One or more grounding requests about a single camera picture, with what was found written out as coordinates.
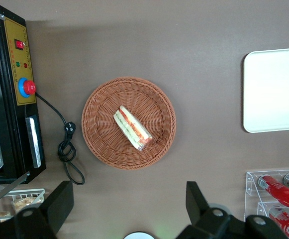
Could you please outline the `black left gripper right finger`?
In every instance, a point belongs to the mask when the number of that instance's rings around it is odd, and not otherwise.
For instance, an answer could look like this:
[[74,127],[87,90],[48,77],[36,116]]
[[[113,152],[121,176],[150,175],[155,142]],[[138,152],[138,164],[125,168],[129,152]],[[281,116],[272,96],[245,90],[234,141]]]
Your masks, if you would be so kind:
[[210,206],[194,181],[186,184],[186,210],[191,224],[179,239],[245,239],[244,222],[236,219],[223,206]]

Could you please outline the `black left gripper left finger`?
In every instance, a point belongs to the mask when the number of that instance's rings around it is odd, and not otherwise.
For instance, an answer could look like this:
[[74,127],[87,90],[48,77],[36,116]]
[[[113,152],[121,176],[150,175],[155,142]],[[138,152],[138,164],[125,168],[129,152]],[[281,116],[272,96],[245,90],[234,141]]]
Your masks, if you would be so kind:
[[26,206],[14,217],[16,237],[55,239],[73,206],[73,183],[63,181],[42,204]]

